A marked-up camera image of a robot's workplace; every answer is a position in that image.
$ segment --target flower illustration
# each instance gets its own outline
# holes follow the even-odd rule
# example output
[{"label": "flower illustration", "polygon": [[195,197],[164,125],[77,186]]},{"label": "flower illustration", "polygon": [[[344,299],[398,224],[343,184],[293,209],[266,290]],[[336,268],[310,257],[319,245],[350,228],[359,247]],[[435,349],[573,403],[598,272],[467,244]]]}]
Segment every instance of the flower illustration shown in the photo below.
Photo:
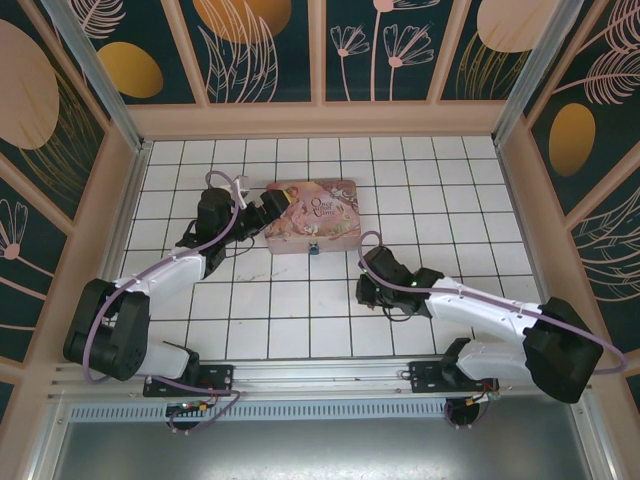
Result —
[{"label": "flower illustration", "polygon": [[429,26],[405,27],[398,37],[398,25],[384,29],[384,47],[387,50],[391,78],[389,80],[389,100],[393,100],[393,77],[396,68],[418,65],[433,60],[433,49],[427,48],[431,38],[427,33]]},{"label": "flower illustration", "polygon": [[13,215],[6,199],[0,200],[0,257],[15,260],[20,256],[20,243],[27,227],[29,210],[16,202]]},{"label": "flower illustration", "polygon": [[433,7],[440,3],[440,0],[420,0],[410,2],[409,0],[373,0],[373,6],[382,13],[392,10],[418,10],[419,8]]},{"label": "flower illustration", "polygon": [[333,27],[331,30],[331,40],[336,47],[336,51],[340,56],[340,66],[342,67],[342,83],[344,85],[344,93],[347,101],[351,101],[349,95],[349,87],[347,86],[347,75],[344,70],[344,59],[349,55],[359,55],[368,52],[369,42],[365,42],[366,36],[362,31],[362,26],[346,27],[344,32],[339,26]]},{"label": "flower illustration", "polygon": [[[29,209],[20,202],[16,202],[13,212],[11,206],[6,199],[0,200],[0,259],[18,260],[25,265],[53,277],[52,273],[37,267],[20,256],[20,244],[24,238],[24,232],[27,228],[27,218],[29,217]],[[0,276],[0,284],[13,288],[31,297],[39,300],[45,300],[47,297],[40,292],[36,292],[30,288],[20,285],[16,282]],[[35,327],[25,327],[20,325],[9,325],[0,323],[0,328],[7,330],[25,330],[33,331]]]},{"label": "flower illustration", "polygon": [[420,8],[433,7],[440,0],[373,0],[373,6],[377,10],[376,23],[373,27],[373,53],[371,55],[370,89],[371,101],[376,100],[376,52],[378,47],[378,29],[380,28],[380,16],[393,10],[418,10]]}]

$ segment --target black joint housing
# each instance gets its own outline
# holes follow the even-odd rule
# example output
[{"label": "black joint housing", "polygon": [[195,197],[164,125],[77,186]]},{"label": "black joint housing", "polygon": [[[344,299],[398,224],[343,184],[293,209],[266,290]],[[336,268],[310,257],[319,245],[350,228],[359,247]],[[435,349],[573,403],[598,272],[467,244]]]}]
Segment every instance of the black joint housing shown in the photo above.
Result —
[{"label": "black joint housing", "polygon": [[[115,291],[112,283],[95,279],[84,288],[64,342],[63,355],[82,364],[93,321],[106,298]],[[124,292],[107,311],[118,312],[114,327],[100,324],[89,352],[89,367],[117,380],[128,380],[140,369],[147,353],[149,297],[141,292]]]},{"label": "black joint housing", "polygon": [[[551,297],[540,305],[544,315],[591,333],[573,307]],[[525,331],[526,366],[534,383],[551,397],[576,403],[604,351],[601,345],[564,328],[538,320]]]},{"label": "black joint housing", "polygon": [[[402,287],[429,288],[440,278],[444,278],[442,272],[429,268],[419,268],[411,273],[407,267],[400,264],[391,250],[379,246],[369,250],[364,256],[369,268],[383,280]],[[395,289],[379,285],[375,279],[369,276],[369,272],[360,275],[356,286],[356,298],[361,305],[370,307],[399,308],[406,315],[423,315],[431,317],[431,313],[425,305],[429,298],[428,293],[400,292]]]},{"label": "black joint housing", "polygon": [[213,240],[231,221],[231,194],[223,188],[208,188],[198,203],[196,239],[200,245]]}]

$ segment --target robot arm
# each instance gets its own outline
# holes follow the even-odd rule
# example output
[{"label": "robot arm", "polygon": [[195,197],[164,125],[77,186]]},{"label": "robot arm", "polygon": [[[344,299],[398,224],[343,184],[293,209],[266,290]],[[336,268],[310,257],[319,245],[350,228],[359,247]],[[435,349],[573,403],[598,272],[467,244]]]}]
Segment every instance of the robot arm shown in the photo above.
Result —
[{"label": "robot arm", "polygon": [[95,279],[89,282],[78,303],[63,349],[64,357],[82,364],[83,352],[94,319],[106,299],[132,279],[135,283],[116,299],[106,318],[117,316],[114,326],[98,327],[91,350],[89,366],[118,380],[134,375],[160,375],[179,379],[195,386],[199,377],[196,352],[179,345],[148,338],[150,315],[184,288],[213,273],[226,258],[226,246],[254,237],[271,222],[280,218],[289,199],[280,190],[264,192],[262,205],[254,202],[244,207],[229,233],[218,243],[190,255],[180,253],[210,242],[229,225],[233,201],[223,188],[208,188],[198,203],[198,217],[192,221],[176,248],[169,253],[172,262],[142,279],[120,278],[115,282]]},{"label": "robot arm", "polygon": [[452,320],[486,331],[505,342],[483,344],[470,339],[454,342],[453,352],[447,353],[448,357],[457,356],[460,374],[473,380],[529,379],[562,402],[575,403],[580,398],[602,355],[602,346],[521,314],[532,311],[589,332],[569,303],[553,297],[544,305],[521,303],[468,288],[428,268],[411,273],[382,246],[373,248],[364,258],[368,268],[387,282],[434,289],[434,292],[407,293],[390,289],[376,282],[371,272],[365,270],[356,288],[359,303],[369,307],[397,307],[407,315],[424,315],[438,321]]}]

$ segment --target purple cable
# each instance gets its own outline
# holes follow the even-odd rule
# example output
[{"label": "purple cable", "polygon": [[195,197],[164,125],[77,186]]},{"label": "purple cable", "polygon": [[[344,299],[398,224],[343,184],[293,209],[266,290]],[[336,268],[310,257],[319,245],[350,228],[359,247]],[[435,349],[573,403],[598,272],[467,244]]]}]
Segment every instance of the purple cable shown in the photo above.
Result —
[{"label": "purple cable", "polygon": [[[376,275],[375,272],[373,272],[371,270],[371,268],[369,267],[369,265],[367,264],[367,261],[364,259],[364,254],[362,253],[362,243],[364,241],[364,239],[366,237],[368,237],[369,235],[374,235],[378,238],[379,241],[379,246],[382,246],[382,236],[378,233],[378,232],[374,232],[373,230],[370,230],[368,232],[365,232],[361,237],[360,237],[360,244],[358,245],[358,255],[360,256],[360,263],[362,264],[362,266],[366,269],[366,273],[373,278],[375,281],[377,281],[380,285],[383,285],[387,288],[390,288],[392,290],[397,290],[399,292],[407,292],[407,293],[446,293],[446,294],[453,294],[453,295],[460,295],[460,291],[453,289],[453,288],[418,288],[418,287],[403,287],[402,285],[394,285],[393,283],[387,282],[386,280],[380,278],[378,275]],[[620,359],[620,365],[618,365],[617,367],[614,368],[604,368],[601,370],[596,370],[593,372],[594,375],[608,375],[608,374],[612,374],[612,373],[620,373],[620,372],[624,372],[627,369],[627,364],[628,361],[625,358],[624,354],[618,350],[616,347],[614,347],[613,345],[611,345],[610,343],[606,342],[605,340],[601,339],[600,337],[597,337],[595,335],[593,335],[590,332],[587,332],[585,330],[582,330],[580,328],[576,328],[573,325],[569,325],[567,323],[561,322],[560,320],[556,320],[555,318],[551,318],[547,315],[543,315],[541,313],[538,312],[532,312],[531,310],[520,310],[520,308],[515,307],[514,305],[511,305],[510,303],[507,302],[503,302],[500,300],[495,300],[493,298],[489,298],[489,297],[485,297],[484,295],[480,295],[474,292],[469,292],[469,291],[463,291],[464,295],[466,297],[469,298],[473,298],[475,300],[480,300],[481,302],[485,302],[488,303],[490,305],[494,305],[496,307],[500,307],[500,308],[504,308],[505,310],[508,310],[510,312],[518,312],[520,315],[526,315],[528,317],[533,317],[536,318],[538,320],[542,320],[543,322],[547,322],[550,323],[551,325],[554,325],[556,327],[559,328],[563,328],[565,330],[568,330],[569,332],[575,333],[576,335],[580,335],[588,340],[591,340],[594,343],[597,343],[598,345],[606,348],[607,350],[609,350],[610,352],[614,353],[619,359]]]},{"label": "purple cable", "polygon": [[233,407],[238,400],[240,400],[240,396],[242,395],[242,392],[240,392],[238,390],[210,390],[210,389],[206,389],[206,388],[198,388],[198,387],[190,387],[188,385],[182,385],[181,383],[174,382],[173,380],[169,380],[168,378],[164,378],[164,377],[152,377],[152,378],[154,380],[159,381],[159,382],[166,383],[167,385],[171,385],[172,387],[176,387],[176,388],[179,388],[181,390],[186,390],[188,392],[204,393],[206,395],[219,395],[219,396],[228,396],[228,395],[232,395],[232,394],[235,395],[235,398],[233,400],[231,400],[227,405],[225,405],[225,407],[222,408],[213,417],[211,417],[206,422],[200,422],[198,425],[196,425],[193,428],[190,428],[189,430],[178,430],[176,428],[175,424],[173,423],[173,420],[176,418],[176,416],[178,415],[179,412],[174,412],[169,417],[169,426],[171,427],[171,430],[173,431],[173,433],[181,432],[184,435],[189,435],[191,433],[196,433],[199,430],[203,430],[203,429],[207,428],[209,425],[211,425],[216,420],[218,420],[221,416],[223,416],[225,413],[227,413],[227,411],[231,407]]},{"label": "purple cable", "polygon": [[120,288],[118,288],[115,292],[113,292],[111,295],[109,295],[109,297],[104,302],[104,305],[102,305],[102,308],[100,308],[100,310],[98,311],[98,314],[96,315],[96,318],[94,319],[93,324],[91,325],[91,330],[89,330],[89,335],[87,336],[87,343],[86,343],[86,345],[84,347],[84,352],[82,353],[82,371],[84,372],[84,378],[87,380],[87,382],[96,384],[96,383],[102,383],[102,382],[108,380],[109,378],[111,378],[108,375],[105,375],[104,377],[98,378],[98,379],[93,378],[91,376],[91,372],[89,371],[89,356],[90,356],[90,352],[91,352],[91,346],[93,345],[93,341],[96,338],[96,332],[98,331],[98,327],[100,326],[100,323],[102,322],[102,318],[105,316],[105,314],[107,313],[107,310],[109,309],[111,304],[113,304],[115,299],[118,298],[120,295],[122,295],[128,288],[130,288],[131,286],[135,285],[136,282],[139,282],[140,280],[144,279],[145,277],[147,277],[148,275],[152,274],[153,272],[155,272],[159,268],[164,267],[165,265],[167,265],[167,264],[169,264],[171,262],[179,260],[180,258],[187,257],[187,256],[189,256],[189,255],[191,255],[193,253],[197,253],[197,252],[199,252],[201,250],[204,250],[206,248],[209,248],[209,247],[215,245],[220,240],[222,240],[227,233],[229,233],[231,228],[233,228],[233,225],[236,223],[236,220],[238,218],[238,212],[240,211],[240,208],[239,208],[240,201],[239,201],[239,198],[238,198],[238,192],[234,188],[233,180],[231,180],[231,178],[228,175],[226,175],[225,173],[219,172],[217,170],[213,170],[213,171],[207,173],[207,175],[205,177],[205,181],[207,182],[207,186],[209,188],[212,188],[211,187],[211,177],[213,175],[221,176],[227,182],[229,182],[229,185],[231,186],[232,196],[233,196],[233,200],[235,202],[235,208],[233,209],[233,215],[231,216],[231,221],[229,222],[229,225],[226,226],[226,228],[220,233],[220,235],[218,235],[216,238],[214,238],[210,242],[207,242],[207,243],[205,243],[203,245],[200,245],[199,247],[192,248],[191,250],[186,250],[186,251],[184,251],[184,252],[182,252],[182,253],[180,253],[178,255],[175,255],[175,256],[172,256],[172,257],[167,257],[164,260],[161,260],[160,262],[156,263],[155,265],[152,265],[151,267],[147,268],[141,274],[134,276],[134,278],[132,280],[129,280],[124,285],[122,285]]}]

